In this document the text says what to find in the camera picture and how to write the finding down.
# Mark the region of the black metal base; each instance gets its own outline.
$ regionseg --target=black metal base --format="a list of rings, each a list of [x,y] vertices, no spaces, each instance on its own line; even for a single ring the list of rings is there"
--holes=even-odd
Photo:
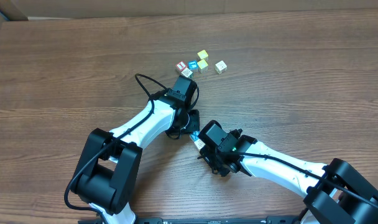
[[[135,224],[294,224],[296,216],[275,216],[267,218],[192,218],[161,219],[137,218]]]

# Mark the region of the cube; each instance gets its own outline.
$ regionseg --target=cube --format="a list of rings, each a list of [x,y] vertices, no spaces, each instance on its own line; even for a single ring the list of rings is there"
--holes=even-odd
[[[207,62],[203,59],[199,62],[197,62],[197,65],[199,66],[199,72],[200,73],[203,73],[203,72],[207,72],[208,70],[208,64]]]
[[[199,71],[199,66],[197,65],[197,61],[196,60],[188,62],[188,68],[192,72],[198,72]]]
[[[185,62],[180,62],[175,65],[175,68],[177,69],[177,72],[181,73],[185,68],[187,68],[187,65],[185,64]]]
[[[204,59],[208,62],[208,53],[206,52],[206,50],[202,50],[201,52],[197,53],[197,58],[198,58],[198,60]]]
[[[185,68],[181,74],[184,76],[184,77],[187,77],[187,78],[192,78],[193,77],[193,72],[191,72],[191,70],[189,70],[189,68]]]
[[[218,72],[218,74],[222,74],[223,72],[226,71],[228,67],[226,66],[224,61],[220,61],[215,64],[215,70]]]

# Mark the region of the white cube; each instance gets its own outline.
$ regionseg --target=white cube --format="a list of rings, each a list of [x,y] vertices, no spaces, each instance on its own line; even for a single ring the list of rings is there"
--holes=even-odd
[[[215,64],[215,70],[218,72],[218,74],[222,74],[223,72],[226,71],[228,67],[226,66],[224,61],[220,61]]]
[[[187,78],[192,78],[193,77],[193,72],[191,72],[191,70],[189,68],[185,68],[181,74],[184,76],[184,77],[187,77]]]

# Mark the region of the tabletop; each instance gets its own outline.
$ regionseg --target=tabletop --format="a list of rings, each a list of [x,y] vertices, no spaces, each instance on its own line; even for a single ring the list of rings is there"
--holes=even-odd
[[[0,223],[76,223],[63,192],[86,138],[140,112],[134,79],[165,86],[205,49],[201,128],[241,128],[290,156],[352,164],[378,189],[378,9],[5,22],[0,35]],[[218,75],[216,62],[228,71]],[[150,92],[157,85],[144,80]],[[139,217],[298,215],[302,198],[243,173],[213,175],[188,136],[145,150]],[[112,168],[111,162],[104,162]],[[75,205],[85,204],[74,194]]]

